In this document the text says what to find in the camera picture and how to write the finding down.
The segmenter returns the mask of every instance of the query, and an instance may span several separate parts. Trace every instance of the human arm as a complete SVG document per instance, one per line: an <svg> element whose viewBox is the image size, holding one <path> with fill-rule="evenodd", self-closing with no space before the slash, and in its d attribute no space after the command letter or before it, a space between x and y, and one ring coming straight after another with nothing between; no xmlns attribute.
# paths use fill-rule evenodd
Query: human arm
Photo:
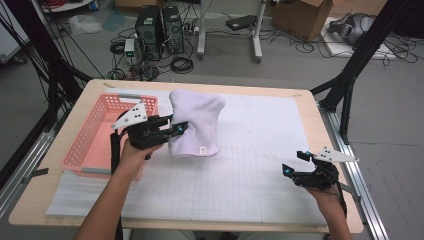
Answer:
<svg viewBox="0 0 424 240"><path fill-rule="evenodd" d="M340 204L339 197L333 188L323 191L306 189L317 201L317 205L325 220L327 221L332 240L352 239L346 217Z"/></svg>
<svg viewBox="0 0 424 240"><path fill-rule="evenodd" d="M160 148L155 146L138 150L127 140L122 150L121 161L100 194L74 239L114 239L125 199L134 176L143 165L146 155Z"/></svg>

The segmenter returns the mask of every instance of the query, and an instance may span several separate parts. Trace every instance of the pink plastic basket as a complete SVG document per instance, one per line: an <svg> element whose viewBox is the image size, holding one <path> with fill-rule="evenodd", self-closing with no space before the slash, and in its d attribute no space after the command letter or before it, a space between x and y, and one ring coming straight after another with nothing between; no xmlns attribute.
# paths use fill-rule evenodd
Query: pink plastic basket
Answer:
<svg viewBox="0 0 424 240"><path fill-rule="evenodd" d="M110 177L110 134L114 131L111 126L116 122L120 114L131 109L136 104L122 102L120 97L140 99L146 106L147 116L158 114L158 100L154 96L118 95L113 93L100 95L85 119L71 148L62 160L63 168L72 170L78 176ZM142 168L135 180L140 180Z"/></svg>

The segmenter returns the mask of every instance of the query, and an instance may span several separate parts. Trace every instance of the folded towel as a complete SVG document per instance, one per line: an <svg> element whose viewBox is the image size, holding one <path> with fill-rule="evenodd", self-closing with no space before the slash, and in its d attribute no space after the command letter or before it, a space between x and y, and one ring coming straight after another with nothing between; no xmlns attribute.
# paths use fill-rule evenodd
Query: folded towel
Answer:
<svg viewBox="0 0 424 240"><path fill-rule="evenodd" d="M221 96L178 89L169 94L174 110L172 124L188 122L183 135L169 139L169 154L212 156L219 152L216 129L219 113L225 106Z"/></svg>

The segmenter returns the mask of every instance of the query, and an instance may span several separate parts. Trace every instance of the plastic bag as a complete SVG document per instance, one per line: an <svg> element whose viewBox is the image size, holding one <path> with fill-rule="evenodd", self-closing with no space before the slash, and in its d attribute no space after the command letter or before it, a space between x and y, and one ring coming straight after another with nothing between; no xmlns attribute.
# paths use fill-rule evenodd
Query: plastic bag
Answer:
<svg viewBox="0 0 424 240"><path fill-rule="evenodd" d="M68 20L72 35L96 33L102 30L102 25L94 16L76 15Z"/></svg>

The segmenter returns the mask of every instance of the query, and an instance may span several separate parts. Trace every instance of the gray floor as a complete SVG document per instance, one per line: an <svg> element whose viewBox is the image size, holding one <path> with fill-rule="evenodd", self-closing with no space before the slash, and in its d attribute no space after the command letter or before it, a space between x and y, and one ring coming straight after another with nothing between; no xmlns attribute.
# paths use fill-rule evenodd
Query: gray floor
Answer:
<svg viewBox="0 0 424 240"><path fill-rule="evenodd" d="M84 9L67 14L89 13ZM117 18L104 10L93 14L102 23ZM75 39L100 72L111 69L110 39L134 25L134 19L123 20L116 30L76 36ZM208 24L223 26L223 21ZM264 28L269 29L269 19ZM78 49L65 38L76 67L91 76L99 74L87 63ZM257 64L251 40L228 35L208 35L206 55L202 61L193 55L194 70L187 75L171 73L174 82L204 83L272 88L312 89L337 76L348 59L323 58L315 50L300 53L287 38L271 43L261 41L263 60ZM424 47L415 50L424 56ZM359 166L390 239L424 239L424 188L420 187L424 165L421 164L424 128L423 61L409 64L396 60L389 66L372 60L361 73L353 96L349 125L349 140L355 155L362 159ZM170 82L162 74L157 81ZM325 96L316 96L321 100ZM0 167L10 158L29 130L46 109L42 88L30 64L8 64L0 68ZM1 239L61 239L71 238L75 228L12 226L7 218L0 220ZM135 231L137 239L141 233ZM219 233L205 233L207 240ZM365 230L355 239L370 239ZM298 239L319 239L317 235L299 235Z"/></svg>

